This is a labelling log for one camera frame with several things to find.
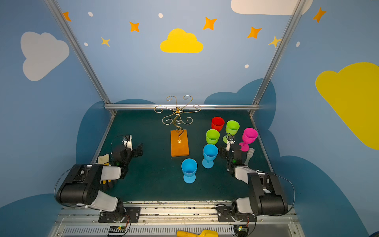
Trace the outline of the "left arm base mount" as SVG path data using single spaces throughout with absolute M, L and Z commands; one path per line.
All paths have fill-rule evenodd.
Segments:
M 98 219 L 99 223 L 137 223 L 139 221 L 141 207 L 123 206 L 119 203 L 113 212 L 102 211 Z

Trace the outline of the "red wine glass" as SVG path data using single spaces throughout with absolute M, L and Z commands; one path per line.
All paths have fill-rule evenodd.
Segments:
M 211 120 L 211 128 L 220 132 L 224 127 L 225 121 L 221 117 L 214 117 Z

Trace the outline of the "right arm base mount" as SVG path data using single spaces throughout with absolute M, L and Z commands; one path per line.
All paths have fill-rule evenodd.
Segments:
M 252 213 L 242 213 L 237 210 L 235 203 L 231 205 L 217 204 L 215 206 L 219 222 L 256 222 L 257 217 Z

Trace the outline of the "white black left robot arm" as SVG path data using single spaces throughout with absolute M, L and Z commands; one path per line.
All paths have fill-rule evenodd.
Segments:
M 143 144 L 131 149 L 119 145 L 112 152 L 114 164 L 74 165 L 66 171 L 60 188 L 54 188 L 58 203 L 69 207 L 85 205 L 105 212 L 123 211 L 122 201 L 100 190 L 101 183 L 125 178 L 133 158 L 143 155 Z

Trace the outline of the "blue wine glass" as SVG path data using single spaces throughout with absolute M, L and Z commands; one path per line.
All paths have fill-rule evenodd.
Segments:
M 214 165 L 214 160 L 218 155 L 218 148 L 213 144 L 207 144 L 203 148 L 203 160 L 202 165 L 206 169 L 210 169 Z
M 181 164 L 183 180 L 192 184 L 196 180 L 197 163 L 193 159 L 185 159 Z

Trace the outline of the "green wine glass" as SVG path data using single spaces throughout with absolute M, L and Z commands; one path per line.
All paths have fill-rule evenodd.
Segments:
M 210 129 L 206 132 L 206 142 L 207 144 L 216 145 L 219 141 L 220 133 L 215 129 Z
M 230 136 L 234 136 L 237 134 L 238 130 L 240 128 L 240 124 L 235 120 L 229 120 L 226 123 L 226 135 L 223 137 L 223 142 L 228 143 L 228 139 Z

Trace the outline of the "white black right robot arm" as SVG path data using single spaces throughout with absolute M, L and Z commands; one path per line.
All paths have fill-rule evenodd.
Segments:
M 244 215 L 282 216 L 290 211 L 279 177 L 273 172 L 253 170 L 242 162 L 242 151 L 234 144 L 229 149 L 218 148 L 227 160 L 227 171 L 235 179 L 248 185 L 249 194 L 232 203 L 233 217 Z

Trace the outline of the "pink wine glass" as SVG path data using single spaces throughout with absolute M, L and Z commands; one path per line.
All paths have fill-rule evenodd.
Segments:
M 242 135 L 242 142 L 239 143 L 242 152 L 249 150 L 249 145 L 258 138 L 258 132 L 253 128 L 246 128 Z

